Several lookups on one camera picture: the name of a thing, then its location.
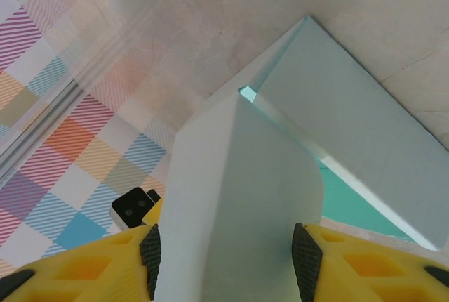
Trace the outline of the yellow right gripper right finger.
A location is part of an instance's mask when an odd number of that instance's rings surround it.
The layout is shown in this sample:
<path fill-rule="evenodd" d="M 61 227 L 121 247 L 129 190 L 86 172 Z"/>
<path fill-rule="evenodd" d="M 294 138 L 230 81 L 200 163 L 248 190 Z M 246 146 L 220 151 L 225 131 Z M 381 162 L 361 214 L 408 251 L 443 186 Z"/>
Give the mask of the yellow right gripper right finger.
<path fill-rule="evenodd" d="M 301 301 L 448 300 L 448 267 L 314 224 L 295 225 Z"/>

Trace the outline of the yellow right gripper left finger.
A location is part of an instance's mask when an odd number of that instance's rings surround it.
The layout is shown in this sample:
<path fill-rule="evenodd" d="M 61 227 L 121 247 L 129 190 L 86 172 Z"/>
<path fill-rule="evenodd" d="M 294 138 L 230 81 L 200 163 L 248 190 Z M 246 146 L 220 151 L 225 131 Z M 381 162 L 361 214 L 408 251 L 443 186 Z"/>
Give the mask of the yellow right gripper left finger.
<path fill-rule="evenodd" d="M 153 301 L 158 225 L 141 225 L 29 263 L 1 278 L 2 301 Z"/>

